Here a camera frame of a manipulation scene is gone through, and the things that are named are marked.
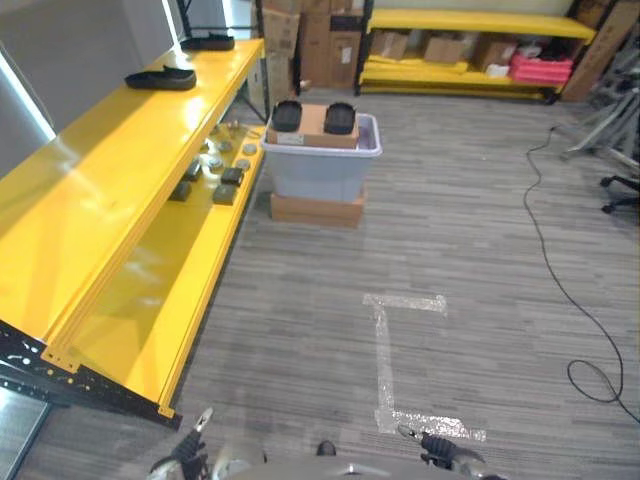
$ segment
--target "wire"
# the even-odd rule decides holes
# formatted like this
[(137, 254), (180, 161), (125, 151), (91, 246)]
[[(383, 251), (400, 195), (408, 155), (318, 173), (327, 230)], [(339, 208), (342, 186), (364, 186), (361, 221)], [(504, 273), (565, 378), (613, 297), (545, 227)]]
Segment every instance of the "wire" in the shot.
[[(567, 292), (567, 290), (564, 288), (564, 286), (560, 282), (560, 279), (556, 275), (549, 261), (549, 257), (547, 255), (547, 246), (545, 243), (544, 235), (542, 234), (542, 230), (540, 229), (540, 225), (538, 224), (538, 221), (536, 220), (536, 217), (534, 216), (533, 211), (531, 210), (531, 207), (529, 206), (529, 203), (528, 203), (529, 193), (542, 183), (542, 172), (538, 169), (538, 167), (534, 163), (533, 159), (531, 158), (531, 154), (533, 152), (542, 150), (549, 146), (549, 143), (551, 142), (551, 135), (553, 134), (556, 128), (557, 127), (551, 127), (549, 129), (549, 133), (547, 134), (547, 140), (542, 145), (538, 145), (537, 147), (533, 147), (527, 150), (527, 153), (526, 153), (527, 162), (531, 166), (531, 169), (534, 171), (538, 179), (531, 186), (529, 186), (529, 188), (527, 188), (527, 190), (524, 192), (524, 195), (522, 196), (522, 204), (524, 205), (524, 208), (527, 210), (529, 217), (531, 217), (533, 226), (535, 227), (536, 233), (538, 234), (538, 238), (540, 239), (540, 248), (542, 250), (542, 256), (544, 257), (544, 263), (547, 266), (547, 270), (549, 270), (549, 274), (551, 275), (551, 278), (553, 279), (555, 284), (558, 286), (560, 291), (563, 293), (563, 295), (567, 298), (567, 300), (569, 300), (569, 302), (571, 302), (571, 304), (573, 304), (574, 307), (576, 307), (585, 317), (591, 320), (600, 329), (600, 331), (604, 334), (607, 340), (609, 340), (609, 343), (613, 347), (616, 357), (618, 357), (618, 363), (620, 365), (620, 386), (618, 387), (618, 389), (616, 389), (613, 386), (613, 383), (611, 382), (611, 379), (607, 376), (607, 374), (604, 373), (604, 371), (600, 367), (590, 362), (589, 360), (582, 360), (582, 359), (571, 360), (567, 364), (567, 377), (569, 377), (569, 382), (571, 382), (571, 385), (573, 385), (573, 387), (576, 390), (578, 390), (578, 392), (580, 392), (582, 395), (584, 395), (588, 399), (593, 400), (594, 402), (603, 403), (603, 404), (617, 402), (620, 405), (620, 407), (622, 407), (622, 409), (631, 418), (633, 418), (636, 422), (640, 424), (640, 417), (637, 417), (636, 415), (634, 415), (627, 408), (627, 406), (622, 402), (621, 397), (622, 397), (622, 391), (624, 390), (624, 361), (622, 360), (622, 355), (620, 354), (620, 350), (618, 349), (616, 342), (613, 340), (609, 332), (607, 332), (607, 330), (604, 328), (602, 323), (600, 323), (600, 321), (596, 317), (594, 317), (582, 305), (580, 305), (576, 300), (574, 300), (573, 297), (569, 294), (569, 292)], [(585, 365), (586, 367), (589, 367), (591, 370), (593, 370), (600, 378), (602, 378), (606, 386), (609, 388), (609, 390), (611, 390), (611, 393), (613, 394), (613, 396), (610, 398), (600, 398), (587, 393), (582, 387), (580, 387), (580, 385), (578, 385), (578, 383), (573, 378), (572, 369), (576, 365)]]

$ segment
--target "yellow shelf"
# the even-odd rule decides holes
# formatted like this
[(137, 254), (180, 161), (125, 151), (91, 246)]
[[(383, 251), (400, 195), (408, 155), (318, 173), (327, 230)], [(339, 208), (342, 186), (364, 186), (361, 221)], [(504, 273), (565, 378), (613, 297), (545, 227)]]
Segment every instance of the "yellow shelf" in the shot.
[(488, 86), (526, 86), (544, 88), (555, 88), (557, 85), (552, 84), (527, 84), (514, 82), (510, 77), (490, 77), (483, 72), (466, 71), (457, 73), (456, 71), (447, 72), (440, 69), (430, 69), (425, 66), (414, 69), (390, 69), (379, 67), (374, 62), (365, 62), (364, 69), (360, 75), (360, 83), (366, 85), (367, 82), (386, 82), (386, 83), (421, 83), (421, 84), (450, 84), (450, 85), (488, 85)]
[[(253, 132), (262, 132), (256, 127)], [(218, 134), (225, 137), (223, 128)], [(258, 145), (257, 135), (236, 143)], [(262, 151), (247, 158), (233, 206), (212, 203), (201, 177), (186, 202), (166, 202), (131, 256), (74, 331), (69, 353), (79, 363), (156, 402), (169, 404), (204, 309), (256, 179)]]
[(568, 37), (590, 43), (595, 31), (566, 17), (499, 12), (374, 9), (374, 28), (415, 28)]
[(191, 66), (195, 88), (123, 85), (0, 181), (1, 319), (64, 351), (262, 52), (170, 51), (154, 66)]
[(365, 63), (365, 67), (369, 71), (395, 71), (398, 74), (413, 73), (413, 72), (442, 72), (442, 73), (455, 73), (461, 74), (469, 69), (469, 63), (465, 61), (459, 61), (454, 64), (425, 62), (421, 56), (409, 56), (402, 60), (392, 60), (389, 58), (381, 57), (379, 55), (369, 55)]
[(422, 86), (411, 84), (366, 84), (362, 86), (363, 93), (410, 93), (410, 94), (433, 94), (433, 95), (469, 95), (496, 98), (527, 98), (541, 100), (543, 95), (533, 89), (500, 89), (498, 87), (489, 88), (472, 88), (460, 87), (453, 88), (447, 86)]

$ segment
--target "pink item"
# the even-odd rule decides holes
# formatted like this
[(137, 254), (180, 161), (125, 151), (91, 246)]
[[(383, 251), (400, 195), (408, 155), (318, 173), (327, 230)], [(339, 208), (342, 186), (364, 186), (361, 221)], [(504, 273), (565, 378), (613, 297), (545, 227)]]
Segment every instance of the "pink item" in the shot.
[(527, 58), (516, 53), (511, 57), (509, 76), (516, 82), (564, 85), (571, 76), (573, 60), (559, 62)]

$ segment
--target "brown cardboard box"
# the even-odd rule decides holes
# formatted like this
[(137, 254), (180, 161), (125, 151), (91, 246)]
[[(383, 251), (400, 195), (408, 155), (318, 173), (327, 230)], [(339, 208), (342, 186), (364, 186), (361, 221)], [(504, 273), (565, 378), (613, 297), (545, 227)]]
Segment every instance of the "brown cardboard box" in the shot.
[(427, 35), (423, 58), (427, 62), (457, 63), (464, 48), (464, 42), (457, 34)]
[[(293, 58), (298, 40), (300, 15), (263, 8), (262, 16), (264, 19), (264, 45), (267, 53), (279, 53)], [(255, 7), (252, 9), (251, 18), (256, 18)]]
[(311, 80), (311, 85), (329, 85), (329, 25), (331, 16), (325, 14), (302, 15), (300, 30), (300, 79)]
[[(275, 105), (281, 100), (293, 98), (293, 74), (291, 60), (284, 55), (270, 53), (267, 55), (267, 74), (269, 78), (269, 103)], [(260, 62), (256, 62), (247, 76), (249, 98), (251, 102), (262, 109), (264, 92), (262, 89), (262, 70)]]
[(600, 78), (631, 27), (638, 21), (639, 14), (640, 3), (637, 1), (619, 1), (613, 7), (607, 21), (569, 79), (562, 93), (563, 100), (582, 102), (587, 98), (591, 87)]
[(302, 118), (296, 132), (276, 132), (267, 128), (267, 142), (280, 145), (306, 145), (308, 147), (356, 148), (360, 132), (356, 124), (349, 135), (333, 135), (324, 132), (326, 105), (302, 105)]
[(364, 212), (365, 189), (353, 203), (282, 197), (271, 194), (271, 218), (277, 222), (357, 228)]
[(400, 60), (407, 49), (408, 41), (409, 35), (404, 33), (376, 30), (373, 33), (369, 52), (371, 55)]
[(297, 14), (301, 12), (302, 2), (300, 0), (262, 0), (262, 8)]
[(352, 0), (331, 0), (331, 13), (346, 13), (353, 8)]
[(582, 0), (578, 4), (576, 20), (590, 28), (597, 28), (614, 0)]
[(329, 85), (336, 88), (353, 86), (360, 48), (360, 33), (331, 32), (331, 78)]
[(491, 64), (509, 65), (517, 46), (518, 41), (509, 35), (483, 33), (476, 42), (471, 65), (481, 72), (486, 71)]
[(331, 0), (300, 0), (304, 13), (329, 13)]
[(331, 76), (329, 86), (336, 88), (352, 87), (358, 63), (362, 16), (333, 15), (331, 17), (330, 30), (331, 50), (329, 58)]

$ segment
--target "floor tape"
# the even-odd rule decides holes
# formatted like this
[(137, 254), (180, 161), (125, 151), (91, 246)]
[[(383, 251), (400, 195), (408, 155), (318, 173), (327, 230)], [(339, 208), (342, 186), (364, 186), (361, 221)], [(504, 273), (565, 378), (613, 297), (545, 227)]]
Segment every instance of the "floor tape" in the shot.
[(398, 425), (402, 424), (419, 432), (484, 442), (487, 438), (485, 430), (467, 428), (458, 418), (424, 415), (419, 412), (402, 412), (395, 409), (391, 341), (385, 307), (428, 310), (446, 316), (447, 302), (445, 298), (442, 295), (433, 298), (410, 298), (365, 294), (362, 303), (373, 307), (373, 318), (376, 322), (378, 409), (375, 411), (375, 418), (378, 423), (378, 431), (380, 433), (396, 433)]

